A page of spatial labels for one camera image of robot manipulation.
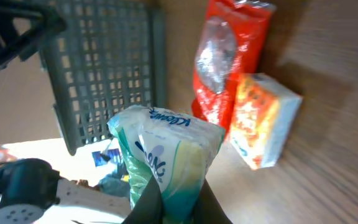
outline blue logo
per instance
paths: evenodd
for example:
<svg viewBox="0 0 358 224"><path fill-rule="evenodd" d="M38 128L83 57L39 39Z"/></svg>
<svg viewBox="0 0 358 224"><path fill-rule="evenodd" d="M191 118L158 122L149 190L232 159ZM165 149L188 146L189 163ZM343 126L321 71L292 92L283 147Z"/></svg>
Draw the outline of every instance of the blue logo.
<svg viewBox="0 0 358 224"><path fill-rule="evenodd" d="M184 124L186 127L190 125L190 118L185 119L185 118L180 118L180 117L176 117L176 116L167 116L164 114L160 114L158 111L156 111L155 109L151 108L150 112L149 112L150 118L151 119L159 119L161 121L167 121L169 122L169 124L176 124L176 125L182 125Z"/></svg>
<svg viewBox="0 0 358 224"><path fill-rule="evenodd" d="M147 152L143 150L140 142L136 141L135 145L144 153L150 168L154 170L154 174L157 176L157 180L162 183L161 177L165 174L165 169L162 167L165 166L166 163L161 161L160 156L164 153L164 147L161 145L155 146L153 150L147 154Z"/></svg>

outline wood grain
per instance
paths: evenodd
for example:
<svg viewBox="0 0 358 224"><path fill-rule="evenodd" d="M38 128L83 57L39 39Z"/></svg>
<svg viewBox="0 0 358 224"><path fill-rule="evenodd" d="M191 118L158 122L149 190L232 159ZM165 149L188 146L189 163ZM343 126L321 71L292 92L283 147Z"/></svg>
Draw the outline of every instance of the wood grain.
<svg viewBox="0 0 358 224"><path fill-rule="evenodd" d="M305 97L282 158L251 171L224 146L207 175L233 223L358 223L358 1L277 5L259 70ZM207 0L167 13L169 106L188 109Z"/></svg>

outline red snack bag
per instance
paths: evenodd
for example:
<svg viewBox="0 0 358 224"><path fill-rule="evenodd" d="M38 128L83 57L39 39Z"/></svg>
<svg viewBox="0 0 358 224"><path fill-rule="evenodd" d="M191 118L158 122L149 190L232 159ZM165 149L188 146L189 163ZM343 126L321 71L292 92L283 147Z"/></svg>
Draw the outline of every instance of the red snack bag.
<svg viewBox="0 0 358 224"><path fill-rule="evenodd" d="M274 9L260 1L209 1L195 59L196 117L229 130L239 74L255 72Z"/></svg>

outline red object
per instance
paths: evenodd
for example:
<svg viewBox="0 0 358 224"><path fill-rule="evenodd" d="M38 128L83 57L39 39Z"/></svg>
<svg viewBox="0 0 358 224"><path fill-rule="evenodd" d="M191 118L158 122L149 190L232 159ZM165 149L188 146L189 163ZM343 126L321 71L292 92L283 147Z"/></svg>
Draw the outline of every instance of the red object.
<svg viewBox="0 0 358 224"><path fill-rule="evenodd" d="M255 7L251 4L235 5L230 0L209 1L206 21L211 17L219 17L226 21L234 33L237 49L230 72L226 75L223 84L224 90L220 93L215 93L206 86L199 76L197 67L195 68L193 88L196 99L192 104L192 110L194 116L224 127L226 134L231 123L239 74L255 73L257 68L269 19L273 14L274 6L268 4L266 6L268 7Z"/></svg>

